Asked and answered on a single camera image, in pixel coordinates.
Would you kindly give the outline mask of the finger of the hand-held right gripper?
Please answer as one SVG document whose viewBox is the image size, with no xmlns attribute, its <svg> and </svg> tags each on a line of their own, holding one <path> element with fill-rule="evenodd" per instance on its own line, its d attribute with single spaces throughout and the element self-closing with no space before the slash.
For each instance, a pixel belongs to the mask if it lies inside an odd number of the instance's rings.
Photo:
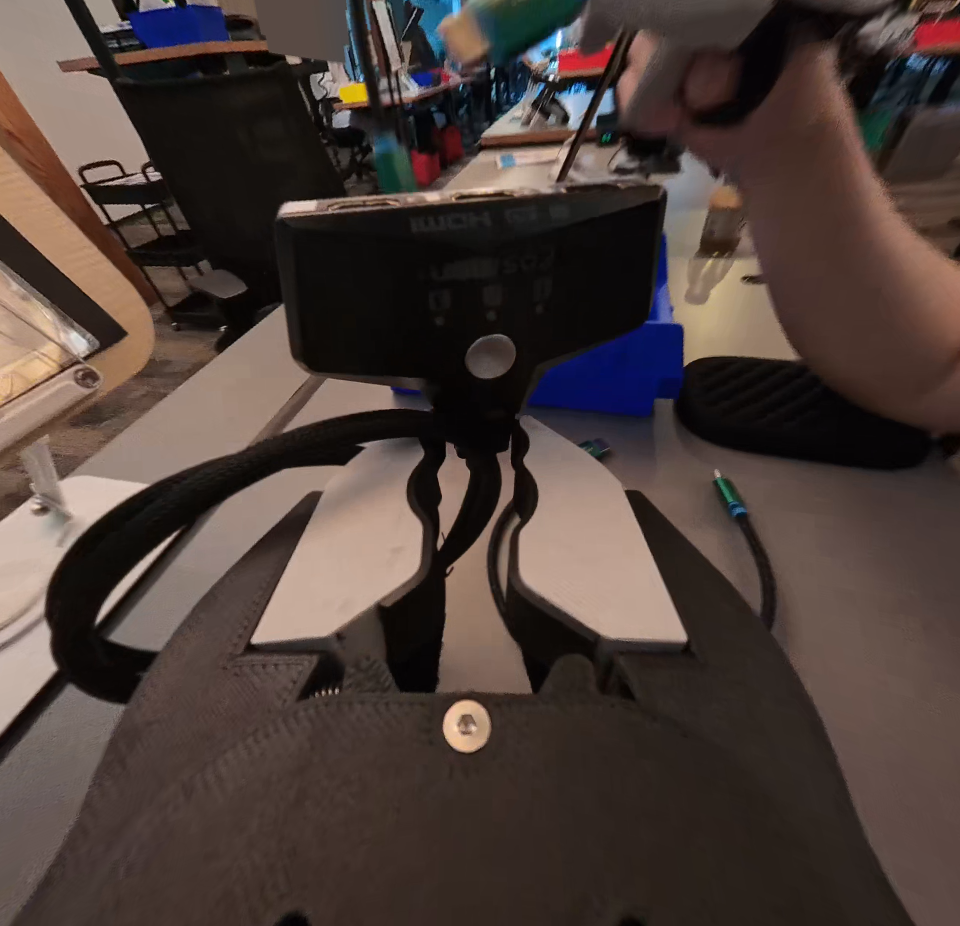
<svg viewBox="0 0 960 926">
<path fill-rule="evenodd" d="M 618 33 L 648 32 L 671 47 L 730 51 L 773 4 L 774 0 L 587 0 L 581 46 L 592 52 Z"/>
</svg>

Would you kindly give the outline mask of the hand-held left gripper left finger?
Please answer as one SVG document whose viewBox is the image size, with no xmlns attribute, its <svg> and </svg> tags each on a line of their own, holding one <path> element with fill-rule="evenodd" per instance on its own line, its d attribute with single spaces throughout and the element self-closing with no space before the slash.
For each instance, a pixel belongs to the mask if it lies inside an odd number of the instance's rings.
<svg viewBox="0 0 960 926">
<path fill-rule="evenodd" d="M 250 637 L 252 645 L 346 645 L 377 632 L 428 574 L 439 525 L 436 483 L 416 438 L 369 443 L 331 477 Z"/>
</svg>

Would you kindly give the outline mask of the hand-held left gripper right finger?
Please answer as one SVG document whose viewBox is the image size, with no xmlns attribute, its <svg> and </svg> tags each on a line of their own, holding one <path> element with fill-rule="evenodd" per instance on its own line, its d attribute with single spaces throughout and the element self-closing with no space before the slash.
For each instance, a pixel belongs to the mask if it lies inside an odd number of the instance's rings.
<svg viewBox="0 0 960 926">
<path fill-rule="evenodd" d="M 619 479 L 539 420 L 511 456 L 508 591 L 589 653 L 674 653 L 689 635 Z"/>
</svg>

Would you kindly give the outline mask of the black HDMI switch box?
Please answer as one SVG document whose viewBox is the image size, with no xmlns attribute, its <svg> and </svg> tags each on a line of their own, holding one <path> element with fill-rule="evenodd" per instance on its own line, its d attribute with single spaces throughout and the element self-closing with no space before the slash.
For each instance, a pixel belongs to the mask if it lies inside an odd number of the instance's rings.
<svg viewBox="0 0 960 926">
<path fill-rule="evenodd" d="M 292 356 L 502 426 L 550 368 L 648 320 L 666 203 L 663 186 L 618 179 L 286 202 Z"/>
</svg>

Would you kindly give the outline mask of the person's right forearm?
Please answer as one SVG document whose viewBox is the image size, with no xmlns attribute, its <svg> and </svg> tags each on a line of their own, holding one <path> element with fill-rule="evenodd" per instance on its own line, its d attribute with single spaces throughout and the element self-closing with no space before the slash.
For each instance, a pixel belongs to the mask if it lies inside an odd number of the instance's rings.
<svg viewBox="0 0 960 926">
<path fill-rule="evenodd" d="M 858 149 L 744 158 L 737 179 L 776 316 L 810 369 L 871 412 L 957 435 L 958 264 Z"/>
</svg>

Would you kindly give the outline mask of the black device green display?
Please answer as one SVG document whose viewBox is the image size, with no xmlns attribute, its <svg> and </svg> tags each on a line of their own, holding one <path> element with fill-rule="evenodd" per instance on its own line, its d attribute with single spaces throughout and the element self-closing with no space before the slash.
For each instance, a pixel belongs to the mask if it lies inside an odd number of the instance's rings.
<svg viewBox="0 0 960 926">
<path fill-rule="evenodd" d="M 616 112 L 599 114 L 595 120 L 598 147 L 613 152 L 607 170 L 616 176 L 677 175 L 684 148 L 666 138 L 636 137 L 622 132 Z"/>
</svg>

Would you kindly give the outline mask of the blue plastic bin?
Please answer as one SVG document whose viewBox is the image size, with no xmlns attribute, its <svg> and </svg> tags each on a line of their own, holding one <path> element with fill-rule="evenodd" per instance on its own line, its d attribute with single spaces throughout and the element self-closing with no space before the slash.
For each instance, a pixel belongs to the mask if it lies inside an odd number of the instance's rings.
<svg viewBox="0 0 960 926">
<path fill-rule="evenodd" d="M 450 398 L 649 416 L 680 387 L 683 328 L 668 297 L 656 224 L 605 217 L 500 241 L 417 247 L 390 298 L 415 368 Z"/>
</svg>

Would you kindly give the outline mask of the brown glass jar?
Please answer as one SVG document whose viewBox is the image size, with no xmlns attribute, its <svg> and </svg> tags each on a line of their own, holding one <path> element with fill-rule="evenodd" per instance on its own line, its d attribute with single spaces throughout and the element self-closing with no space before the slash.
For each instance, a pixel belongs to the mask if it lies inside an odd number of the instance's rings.
<svg viewBox="0 0 960 926">
<path fill-rule="evenodd" d="M 743 199 L 735 186 L 715 188 L 707 202 L 698 254 L 731 257 L 737 252 L 745 225 Z"/>
</svg>

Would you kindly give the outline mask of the black ribbed wrist rest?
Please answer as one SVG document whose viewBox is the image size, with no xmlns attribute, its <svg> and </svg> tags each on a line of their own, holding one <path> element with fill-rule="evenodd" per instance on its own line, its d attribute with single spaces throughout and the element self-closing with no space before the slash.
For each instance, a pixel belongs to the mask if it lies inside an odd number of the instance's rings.
<svg viewBox="0 0 960 926">
<path fill-rule="evenodd" d="M 934 447 L 928 432 L 851 403 L 805 365 L 783 359 L 693 360 L 674 414 L 715 446 L 803 463 L 899 471 L 922 464 Z"/>
</svg>

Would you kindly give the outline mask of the red floor box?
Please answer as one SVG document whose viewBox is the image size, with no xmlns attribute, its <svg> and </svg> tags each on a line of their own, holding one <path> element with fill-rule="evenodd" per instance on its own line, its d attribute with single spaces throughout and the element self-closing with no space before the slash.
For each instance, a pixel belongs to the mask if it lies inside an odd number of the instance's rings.
<svg viewBox="0 0 960 926">
<path fill-rule="evenodd" d="M 442 172 L 464 158 L 461 130 L 449 124 L 435 127 L 427 143 L 428 148 L 410 150 L 415 188 L 425 189 L 438 180 Z"/>
</svg>

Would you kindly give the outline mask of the small blue storage bin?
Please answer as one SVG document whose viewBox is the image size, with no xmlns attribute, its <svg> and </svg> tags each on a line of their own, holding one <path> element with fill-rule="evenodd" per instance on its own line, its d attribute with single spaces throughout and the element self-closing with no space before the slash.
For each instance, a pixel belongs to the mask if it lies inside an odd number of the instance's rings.
<svg viewBox="0 0 960 926">
<path fill-rule="evenodd" d="M 231 40 L 224 13 L 216 5 L 186 4 L 133 11 L 127 20 L 133 35 L 147 49 Z"/>
</svg>

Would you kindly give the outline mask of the wooden shelf board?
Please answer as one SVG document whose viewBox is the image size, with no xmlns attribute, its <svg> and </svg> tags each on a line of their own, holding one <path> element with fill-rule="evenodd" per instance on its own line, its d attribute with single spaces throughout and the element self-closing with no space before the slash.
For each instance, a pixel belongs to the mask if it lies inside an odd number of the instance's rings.
<svg viewBox="0 0 960 926">
<path fill-rule="evenodd" d="M 151 63 L 163 63 L 176 60 L 192 60 L 205 57 L 266 55 L 271 52 L 263 40 L 254 41 L 215 41 L 194 44 L 176 44 L 161 47 L 147 47 L 133 51 L 111 53 L 118 68 L 141 66 Z M 84 56 L 56 61 L 62 73 L 87 73 L 105 75 L 99 60 L 94 56 Z"/>
</svg>

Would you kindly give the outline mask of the black stand pole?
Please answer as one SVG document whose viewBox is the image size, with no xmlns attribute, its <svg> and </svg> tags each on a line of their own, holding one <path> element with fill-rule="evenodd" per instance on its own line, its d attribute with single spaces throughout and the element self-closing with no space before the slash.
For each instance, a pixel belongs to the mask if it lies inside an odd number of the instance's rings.
<svg viewBox="0 0 960 926">
<path fill-rule="evenodd" d="M 87 73 L 105 79 L 110 86 L 122 76 L 120 66 L 109 43 L 94 19 L 85 0 L 62 0 L 92 55 L 88 59 L 71 59 L 57 64 L 65 73 Z"/>
</svg>

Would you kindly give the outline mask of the white sign base plate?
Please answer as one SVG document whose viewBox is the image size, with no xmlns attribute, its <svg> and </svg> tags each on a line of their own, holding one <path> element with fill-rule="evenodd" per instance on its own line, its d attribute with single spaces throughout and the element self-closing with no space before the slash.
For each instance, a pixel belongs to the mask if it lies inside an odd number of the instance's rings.
<svg viewBox="0 0 960 926">
<path fill-rule="evenodd" d="M 61 478 L 47 440 L 21 452 L 31 496 L 1 522 L 1 732 L 54 679 L 45 618 L 48 587 L 86 529 L 146 484 L 103 476 Z"/>
</svg>

